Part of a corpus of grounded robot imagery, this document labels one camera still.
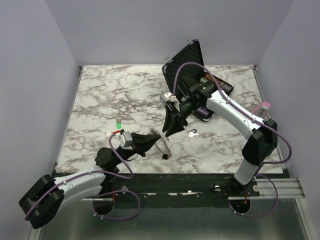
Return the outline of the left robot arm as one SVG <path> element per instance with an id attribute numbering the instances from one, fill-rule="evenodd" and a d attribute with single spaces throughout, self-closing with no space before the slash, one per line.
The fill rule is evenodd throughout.
<path id="1" fill-rule="evenodd" d="M 24 194 L 18 204 L 33 229 L 39 229 L 48 224 L 59 209 L 68 204 L 88 197 L 107 197 L 111 191 L 108 183 L 117 177 L 131 180 L 134 177 L 132 169 L 129 175 L 119 174 L 117 165 L 122 163 L 129 168 L 128 159 L 133 155 L 145 157 L 155 143 L 161 139 L 160 134 L 142 135 L 125 130 L 117 130 L 109 137 L 109 142 L 118 137 L 120 145 L 102 147 L 98 150 L 95 164 L 86 170 L 62 177 L 52 177 L 46 174 Z"/>

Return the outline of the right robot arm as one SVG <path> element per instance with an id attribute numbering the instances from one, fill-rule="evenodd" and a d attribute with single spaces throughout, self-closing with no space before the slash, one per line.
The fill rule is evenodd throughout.
<path id="1" fill-rule="evenodd" d="M 196 83 L 187 90 L 188 98 L 182 102 L 176 96 L 166 92 L 160 96 L 160 102 L 165 106 L 165 122 L 162 128 L 166 137 L 179 133 L 188 125 L 187 117 L 198 108 L 204 107 L 217 113 L 232 124 L 247 140 L 242 149 L 243 161 L 230 183 L 230 191 L 241 196 L 248 190 L 248 183 L 253 179 L 262 162 L 278 146 L 275 133 L 278 125 L 269 119 L 264 121 L 226 95 L 217 86 L 207 81 Z"/>

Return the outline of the green key tag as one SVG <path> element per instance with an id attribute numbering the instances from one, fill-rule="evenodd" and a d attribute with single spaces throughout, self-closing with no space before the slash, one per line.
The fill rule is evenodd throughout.
<path id="1" fill-rule="evenodd" d="M 121 129 L 122 128 L 122 122 L 121 121 L 119 121 L 119 120 L 117 120 L 116 121 L 116 127 L 117 127 L 117 129 Z"/>

